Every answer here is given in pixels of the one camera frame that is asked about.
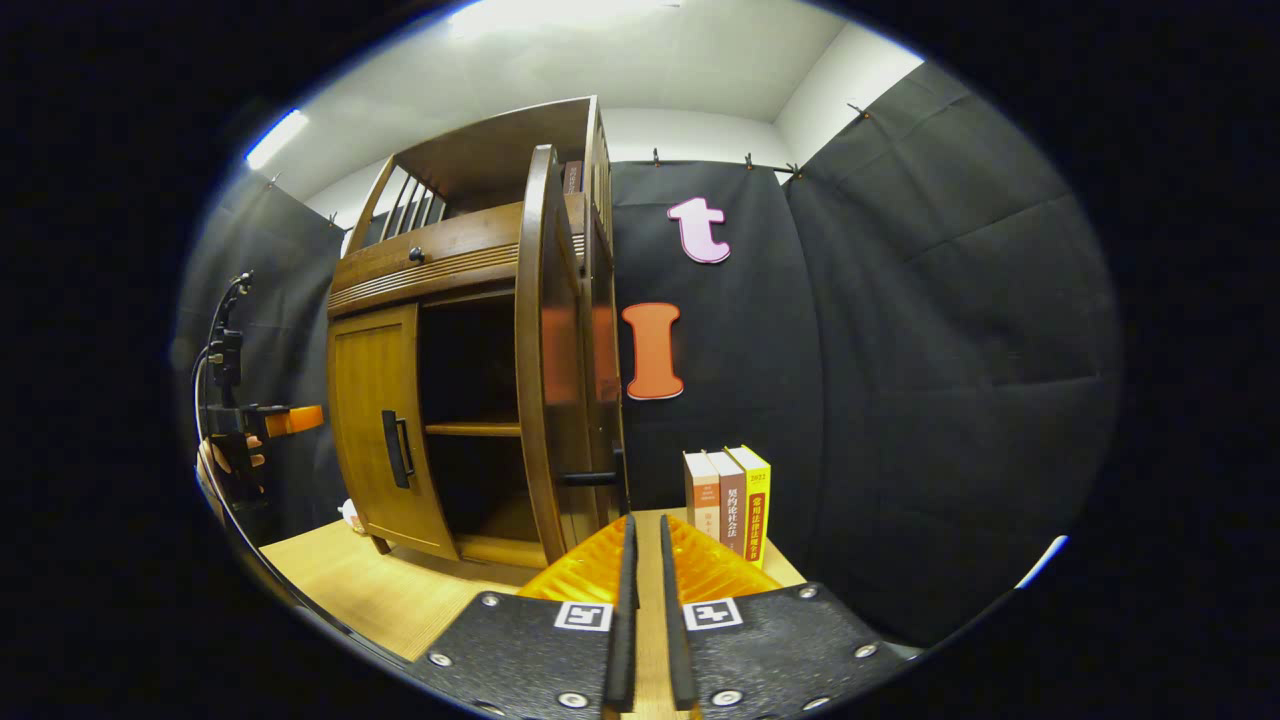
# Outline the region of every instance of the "black door handle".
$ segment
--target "black door handle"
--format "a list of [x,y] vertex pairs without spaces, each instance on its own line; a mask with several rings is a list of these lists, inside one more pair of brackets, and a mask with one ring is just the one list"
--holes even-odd
[[[387,460],[392,464],[392,477],[396,487],[408,489],[408,477],[413,474],[413,456],[403,451],[401,428],[404,429],[404,439],[408,441],[408,424],[404,418],[397,418],[394,410],[383,410],[383,436],[387,439]],[[404,459],[408,459],[408,470],[404,469]]]
[[608,487],[617,486],[618,498],[622,505],[622,514],[626,515],[631,511],[630,498],[627,498],[627,491],[622,487],[622,448],[613,448],[613,470],[609,473],[564,473],[559,477],[562,486],[568,488],[594,488],[594,487]]

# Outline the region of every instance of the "wooden table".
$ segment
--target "wooden table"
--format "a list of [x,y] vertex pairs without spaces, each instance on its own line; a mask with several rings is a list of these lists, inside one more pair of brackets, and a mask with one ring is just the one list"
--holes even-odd
[[[664,512],[685,516],[682,507],[635,512],[640,550],[635,715],[645,719],[689,716],[671,703],[658,536],[658,519]],[[379,555],[369,538],[353,533],[343,520],[261,550],[316,605],[408,660],[422,655],[476,593],[515,593],[538,574],[526,568],[442,560],[394,543],[390,555]],[[769,541],[764,571],[783,587],[805,582]]]

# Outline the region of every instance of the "orange gripper pad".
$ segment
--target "orange gripper pad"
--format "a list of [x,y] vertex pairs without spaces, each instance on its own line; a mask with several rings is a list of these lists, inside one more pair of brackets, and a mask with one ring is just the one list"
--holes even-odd
[[516,594],[558,602],[617,605],[626,528],[626,515],[600,528],[525,583]]
[[301,433],[324,424],[324,407],[310,405],[307,407],[294,407],[279,415],[264,418],[266,424],[266,437],[280,437],[292,433]]
[[776,591],[781,583],[707,533],[667,515],[671,552],[676,560],[680,603],[705,602]]

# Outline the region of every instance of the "cabinet railing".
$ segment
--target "cabinet railing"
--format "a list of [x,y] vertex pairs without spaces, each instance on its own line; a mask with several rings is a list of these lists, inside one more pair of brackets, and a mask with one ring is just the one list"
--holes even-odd
[[346,258],[348,252],[355,252],[356,250],[365,247],[365,243],[369,240],[369,229],[374,224],[374,211],[378,208],[378,204],[381,202],[383,195],[389,190],[388,184],[390,183],[392,176],[396,170],[403,173],[404,179],[401,182],[399,191],[396,193],[396,202],[393,202],[390,209],[387,211],[387,220],[383,223],[383,229],[379,233],[378,242],[383,242],[389,237],[396,237],[428,224],[433,211],[436,218],[444,217],[445,200],[444,197],[440,197],[439,192],[436,192],[434,187],[431,187],[430,178],[421,177],[419,173],[398,163],[396,156],[392,155],[387,159],[387,163],[383,164],[383,169],[378,173],[374,186],[369,190],[369,196],[365,199],[365,208],[360,214],[360,219],[356,220],[356,227],[352,228],[351,237],[342,249],[342,258]]

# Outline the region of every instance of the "hand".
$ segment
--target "hand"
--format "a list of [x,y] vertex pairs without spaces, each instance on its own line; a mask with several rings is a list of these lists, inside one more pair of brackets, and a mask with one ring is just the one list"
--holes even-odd
[[[205,445],[214,450],[214,460],[218,461],[218,466],[221,468],[224,473],[230,473],[232,465],[227,461],[227,456],[223,455],[223,451],[207,439],[205,441]],[[257,439],[257,436],[248,436],[248,448],[253,450],[255,447],[262,447],[262,441]],[[253,468],[257,468],[259,465],[266,462],[266,457],[262,457],[261,455],[250,455],[248,462]]]
[[[262,441],[257,439],[257,436],[248,436],[247,445],[252,450],[255,447],[262,447]],[[227,456],[223,455],[223,451],[207,439],[200,443],[197,454],[201,456],[196,459],[196,474],[200,478],[200,488],[204,491],[205,500],[209,502],[209,506],[214,510],[214,515],[220,523],[225,523],[223,519],[223,506],[218,502],[218,495],[214,491],[214,482],[216,480],[206,474],[205,464],[207,459],[212,456],[214,461],[218,462],[218,466],[221,468],[224,473],[230,473],[232,465],[227,461]],[[262,457],[261,455],[250,455],[248,460],[253,468],[266,462],[266,457]],[[262,486],[259,486],[257,491],[266,492]]]

